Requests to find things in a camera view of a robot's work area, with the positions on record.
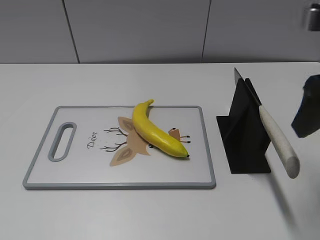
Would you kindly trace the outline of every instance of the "white table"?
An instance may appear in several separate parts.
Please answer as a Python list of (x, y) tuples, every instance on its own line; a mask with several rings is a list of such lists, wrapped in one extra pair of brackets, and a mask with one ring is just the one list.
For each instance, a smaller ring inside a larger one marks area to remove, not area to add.
[[(272, 174), (231, 174), (216, 116), (227, 115), (234, 67), (300, 157), (290, 179), (270, 144)], [(319, 239), (320, 134), (291, 122), (320, 63), (0, 65), (0, 239)], [(217, 186), (211, 190), (28, 191), (22, 180), (60, 105), (200, 105)]]

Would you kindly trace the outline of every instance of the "cutting board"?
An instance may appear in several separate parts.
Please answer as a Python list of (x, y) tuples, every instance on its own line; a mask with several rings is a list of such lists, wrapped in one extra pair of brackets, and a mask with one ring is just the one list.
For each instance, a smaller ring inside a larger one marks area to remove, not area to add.
[[(165, 154), (135, 131), (133, 106), (57, 107), (23, 180), (28, 190), (212, 189), (216, 179), (199, 106), (153, 106), (149, 119), (183, 141)], [(70, 135), (64, 139), (64, 131)], [(66, 142), (60, 150), (59, 144)]]

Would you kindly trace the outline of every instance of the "black object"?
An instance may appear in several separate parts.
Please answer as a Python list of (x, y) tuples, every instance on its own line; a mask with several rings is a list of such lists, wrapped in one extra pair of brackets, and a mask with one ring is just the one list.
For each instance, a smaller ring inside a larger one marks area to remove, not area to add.
[(307, 28), (309, 31), (320, 31), (320, 4), (313, 3), (309, 8)]
[(299, 138), (320, 129), (320, 75), (309, 77), (303, 91), (300, 108), (291, 124)]
[(249, 78), (237, 82), (229, 116), (217, 116), (232, 174), (266, 174), (270, 138), (259, 115), (261, 102)]

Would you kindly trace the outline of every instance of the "knife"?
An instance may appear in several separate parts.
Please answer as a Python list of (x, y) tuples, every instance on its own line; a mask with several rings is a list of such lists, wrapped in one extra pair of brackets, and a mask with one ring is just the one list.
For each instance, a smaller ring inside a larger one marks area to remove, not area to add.
[[(234, 68), (234, 81), (235, 85), (237, 85), (239, 79), (244, 79), (238, 70)], [(252, 91), (252, 86), (249, 86), (247, 83), (245, 84), (250, 94), (252, 95), (254, 101), (256, 102), (259, 108), (259, 115), (261, 122), (264, 126), (266, 133), (268, 134), (279, 158), (286, 170), (288, 176), (292, 179), (295, 179), (300, 171), (300, 161), (297, 157), (293, 147), (290, 142), (281, 131), (280, 127), (276, 123), (276, 121), (271, 117), (265, 107), (262, 105), (255, 91)]]

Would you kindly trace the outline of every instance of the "knife handle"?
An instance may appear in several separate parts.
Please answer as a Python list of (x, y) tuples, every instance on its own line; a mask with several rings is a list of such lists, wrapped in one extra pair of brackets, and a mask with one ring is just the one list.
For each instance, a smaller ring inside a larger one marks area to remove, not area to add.
[(293, 147), (281, 131), (276, 121), (262, 105), (259, 106), (259, 114), (265, 131), (269, 135), (286, 173), (290, 178), (295, 179), (300, 171), (300, 161)]

